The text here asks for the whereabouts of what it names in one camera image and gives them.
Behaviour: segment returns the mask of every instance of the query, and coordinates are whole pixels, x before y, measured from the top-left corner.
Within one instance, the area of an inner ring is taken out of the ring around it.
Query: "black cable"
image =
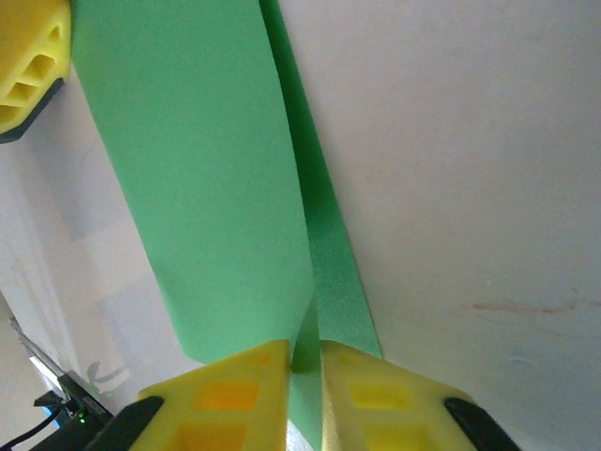
[[[50,425],[54,421],[54,419],[58,416],[58,414],[60,414],[61,409],[62,409],[62,406],[57,407],[54,410],[54,412],[52,412],[50,414],[50,416],[48,418],[46,418],[44,421],[42,421],[36,427],[29,429],[27,432],[25,432],[25,434],[21,434],[16,439],[12,439],[10,442],[8,442],[4,446],[2,446],[2,448],[0,448],[0,451],[11,451],[13,446],[16,446],[17,444],[24,442],[27,439],[32,438],[34,435],[36,435],[42,429],[44,429],[48,425]]]

